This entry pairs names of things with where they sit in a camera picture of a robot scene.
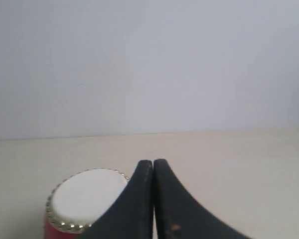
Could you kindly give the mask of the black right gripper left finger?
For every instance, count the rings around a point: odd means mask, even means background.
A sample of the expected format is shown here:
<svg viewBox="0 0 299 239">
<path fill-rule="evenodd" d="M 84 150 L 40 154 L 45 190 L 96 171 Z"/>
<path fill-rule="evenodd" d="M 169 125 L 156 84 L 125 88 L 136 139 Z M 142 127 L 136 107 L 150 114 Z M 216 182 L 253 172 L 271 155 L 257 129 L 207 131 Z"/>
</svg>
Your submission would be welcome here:
<svg viewBox="0 0 299 239">
<path fill-rule="evenodd" d="M 138 162 L 127 186 L 113 205 L 81 239 L 151 239 L 153 235 L 153 166 L 150 160 Z"/>
</svg>

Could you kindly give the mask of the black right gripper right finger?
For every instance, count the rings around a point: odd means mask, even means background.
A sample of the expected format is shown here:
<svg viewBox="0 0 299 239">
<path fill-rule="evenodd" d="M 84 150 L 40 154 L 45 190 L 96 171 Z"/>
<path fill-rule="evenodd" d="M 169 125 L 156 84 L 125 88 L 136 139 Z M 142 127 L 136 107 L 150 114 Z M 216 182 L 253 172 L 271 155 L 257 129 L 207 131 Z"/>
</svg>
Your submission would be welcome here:
<svg viewBox="0 0 299 239">
<path fill-rule="evenodd" d="M 165 159 L 153 162 L 153 199 L 159 239 L 247 239 L 205 209 Z"/>
</svg>

